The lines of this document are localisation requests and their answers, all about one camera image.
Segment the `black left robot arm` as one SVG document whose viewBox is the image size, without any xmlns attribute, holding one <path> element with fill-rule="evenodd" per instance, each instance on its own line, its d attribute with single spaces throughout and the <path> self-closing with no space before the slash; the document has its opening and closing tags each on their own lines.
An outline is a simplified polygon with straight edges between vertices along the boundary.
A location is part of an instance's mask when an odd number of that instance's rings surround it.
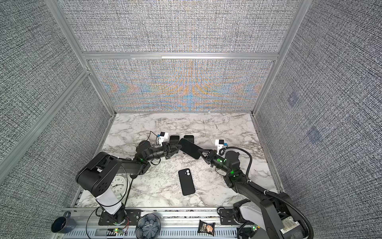
<svg viewBox="0 0 382 239">
<path fill-rule="evenodd" d="M 125 175 L 136 178 L 150 168 L 151 160 L 171 158 L 182 148 L 180 144 L 163 142 L 161 146 L 152 146 L 147 140 L 140 142 L 132 160 L 118 158 L 104 151 L 98 153 L 76 175 L 76 182 L 89 191 L 103 209 L 101 217 L 114 225 L 126 224 L 125 205 L 117 199 L 111 189 L 115 176 L 122 170 Z"/>
</svg>

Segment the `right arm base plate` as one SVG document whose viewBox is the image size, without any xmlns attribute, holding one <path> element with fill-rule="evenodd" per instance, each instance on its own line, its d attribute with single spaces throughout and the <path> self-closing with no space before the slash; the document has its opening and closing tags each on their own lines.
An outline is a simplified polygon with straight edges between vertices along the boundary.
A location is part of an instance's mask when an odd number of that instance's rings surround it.
<svg viewBox="0 0 382 239">
<path fill-rule="evenodd" d="M 239 223 L 234 219 L 233 210 L 220 208 L 218 210 L 220 224 L 221 225 L 239 225 Z"/>
</svg>

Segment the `black phone case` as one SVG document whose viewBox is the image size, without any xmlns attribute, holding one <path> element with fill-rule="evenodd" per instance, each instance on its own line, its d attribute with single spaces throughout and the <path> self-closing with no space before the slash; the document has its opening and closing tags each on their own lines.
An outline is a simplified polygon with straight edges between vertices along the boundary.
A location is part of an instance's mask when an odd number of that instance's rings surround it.
<svg viewBox="0 0 382 239">
<path fill-rule="evenodd" d="M 194 186 L 191 170 L 189 168 L 179 170 L 178 176 L 180 180 L 182 194 L 184 196 L 195 194 L 196 189 Z"/>
</svg>

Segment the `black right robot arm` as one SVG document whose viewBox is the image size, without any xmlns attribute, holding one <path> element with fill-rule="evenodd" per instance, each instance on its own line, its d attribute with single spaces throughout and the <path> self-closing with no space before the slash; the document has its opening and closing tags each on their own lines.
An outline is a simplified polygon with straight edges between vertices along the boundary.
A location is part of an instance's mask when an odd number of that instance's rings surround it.
<svg viewBox="0 0 382 239">
<path fill-rule="evenodd" d="M 240 169 L 239 153 L 228 151 L 225 158 L 216 150 L 199 149 L 198 153 L 211 167 L 226 173 L 228 188 L 239 193 L 259 207 L 264 226 L 271 239 L 312 239 L 314 231 L 307 217 L 290 202 L 285 193 L 274 193 L 252 182 Z"/>
</svg>

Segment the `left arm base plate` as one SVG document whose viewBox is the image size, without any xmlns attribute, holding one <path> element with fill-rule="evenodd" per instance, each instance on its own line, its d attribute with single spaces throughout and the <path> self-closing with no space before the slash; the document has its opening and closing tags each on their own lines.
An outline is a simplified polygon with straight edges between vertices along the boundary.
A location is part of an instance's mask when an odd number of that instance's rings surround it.
<svg viewBox="0 0 382 239">
<path fill-rule="evenodd" d="M 142 211 L 140 209 L 125 209 L 125 216 L 121 217 L 124 221 L 121 224 L 116 224 L 116 216 L 109 216 L 106 212 L 101 213 L 98 221 L 99 226 L 125 226 L 129 220 L 130 226 L 136 226 L 141 218 Z"/>
</svg>

